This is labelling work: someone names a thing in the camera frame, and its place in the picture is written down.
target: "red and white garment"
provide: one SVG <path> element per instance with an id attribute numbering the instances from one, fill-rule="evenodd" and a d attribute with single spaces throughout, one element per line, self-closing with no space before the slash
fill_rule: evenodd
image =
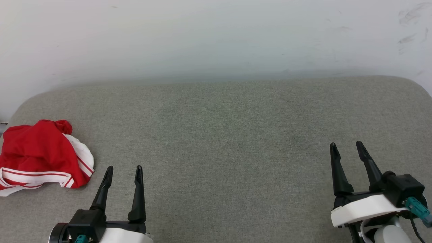
<path id="1" fill-rule="evenodd" d="M 72 126 L 65 120 L 40 120 L 34 126 L 7 129 L 0 154 L 0 196 L 36 189 L 45 182 L 67 188 L 87 184 L 94 173 L 94 158 L 71 133 Z"/>

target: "teal cable connector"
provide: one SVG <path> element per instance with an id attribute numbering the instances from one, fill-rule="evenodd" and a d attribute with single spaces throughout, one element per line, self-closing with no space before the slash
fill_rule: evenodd
<path id="1" fill-rule="evenodd" d="M 81 234 L 76 238 L 75 243 L 89 243 L 89 239 L 87 238 L 87 236 Z"/>
<path id="2" fill-rule="evenodd" d="M 405 207 L 415 214 L 419 219 L 423 221 L 423 224 L 427 228 L 432 227 L 432 215 L 429 209 L 427 209 L 421 202 L 419 202 L 415 197 L 409 197 L 405 201 Z"/>

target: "red cloth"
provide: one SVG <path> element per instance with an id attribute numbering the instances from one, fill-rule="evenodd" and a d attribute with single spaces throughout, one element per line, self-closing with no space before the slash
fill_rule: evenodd
<path id="1" fill-rule="evenodd" d="M 91 173 L 82 171 L 80 159 L 65 135 L 71 133 L 72 126 L 65 120 L 40 120 L 34 126 L 7 129 L 0 154 L 0 191 L 16 185 L 40 187 L 44 182 L 59 182 L 69 188 L 87 184 L 93 161 L 86 165 L 81 160 Z"/>

